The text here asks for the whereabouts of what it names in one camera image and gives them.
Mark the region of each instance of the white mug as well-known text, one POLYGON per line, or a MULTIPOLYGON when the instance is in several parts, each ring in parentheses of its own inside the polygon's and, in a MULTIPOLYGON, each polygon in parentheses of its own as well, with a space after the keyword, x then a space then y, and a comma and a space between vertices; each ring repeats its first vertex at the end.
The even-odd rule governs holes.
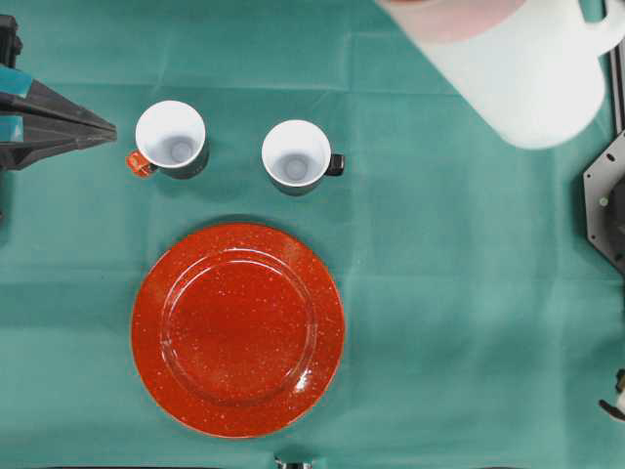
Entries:
POLYGON ((273 127, 261 150, 265 170, 290 195, 314 189, 324 175, 340 176, 345 157, 332 153, 323 131, 306 120, 285 120, 273 127))
POLYGON ((156 170, 175 179, 192 178, 208 161, 204 120, 180 101, 161 101, 149 107, 137 122, 135 140, 138 149, 126 162, 141 178, 156 170))
POLYGON ((525 149, 574 137, 604 100, 598 57, 625 36, 625 0, 585 22, 577 0, 378 0, 501 137, 525 149))

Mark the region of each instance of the plastic pitcher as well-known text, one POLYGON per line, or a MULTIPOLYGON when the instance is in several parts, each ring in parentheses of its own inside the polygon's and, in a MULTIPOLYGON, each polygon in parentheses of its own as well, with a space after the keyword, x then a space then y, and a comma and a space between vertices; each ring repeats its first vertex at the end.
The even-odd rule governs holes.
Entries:
POLYGON ((576 0, 378 0, 501 137, 542 149, 604 100, 599 56, 625 36, 625 0, 586 22, 576 0))

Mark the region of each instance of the mug handle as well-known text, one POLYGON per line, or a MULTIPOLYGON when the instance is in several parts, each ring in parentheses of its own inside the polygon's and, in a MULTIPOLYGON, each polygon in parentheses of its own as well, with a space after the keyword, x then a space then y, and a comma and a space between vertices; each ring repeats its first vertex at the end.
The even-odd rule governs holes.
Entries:
POLYGON ((325 170, 326 176, 341 176, 345 170, 345 155, 340 153, 332 153, 330 155, 330 164, 325 170))
POLYGON ((137 149, 131 151, 130 154, 126 156, 126 165, 135 176, 141 179, 149 178, 157 169, 156 165, 147 161, 147 158, 137 149))
POLYGON ((603 20, 587 23, 598 56, 616 47, 625 37, 625 1, 605 0, 605 8, 603 20))

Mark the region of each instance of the table surface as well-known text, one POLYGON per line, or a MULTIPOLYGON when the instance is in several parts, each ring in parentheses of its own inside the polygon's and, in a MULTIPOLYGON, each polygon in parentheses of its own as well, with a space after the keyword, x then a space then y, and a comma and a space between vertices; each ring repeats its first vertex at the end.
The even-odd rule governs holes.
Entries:
MULTIPOLYGON (((583 1, 589 18, 600 2, 583 1)), ((623 288, 585 240, 580 174, 610 142, 609 100, 556 149, 504 142, 364 0, 5 0, 19 66, 115 123, 114 145, 3 181, 0 465, 620 467, 597 407, 623 364, 623 288), (208 122, 197 178, 134 178, 134 124, 175 99, 208 122), (348 156, 299 198, 260 160, 303 118, 348 156), (144 389, 136 291, 161 253, 225 220, 308 244, 348 321, 335 382, 274 435, 194 433, 144 389)))

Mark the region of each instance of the speckled enamel plate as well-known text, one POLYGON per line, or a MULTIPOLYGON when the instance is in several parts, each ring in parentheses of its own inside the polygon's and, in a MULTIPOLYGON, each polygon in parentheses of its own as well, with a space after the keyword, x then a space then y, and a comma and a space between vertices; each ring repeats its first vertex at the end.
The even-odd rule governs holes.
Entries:
POLYGON ((341 359, 343 307, 327 268, 302 242, 262 225, 188 236, 147 275, 132 347, 149 393, 217 437, 250 438, 301 417, 341 359))

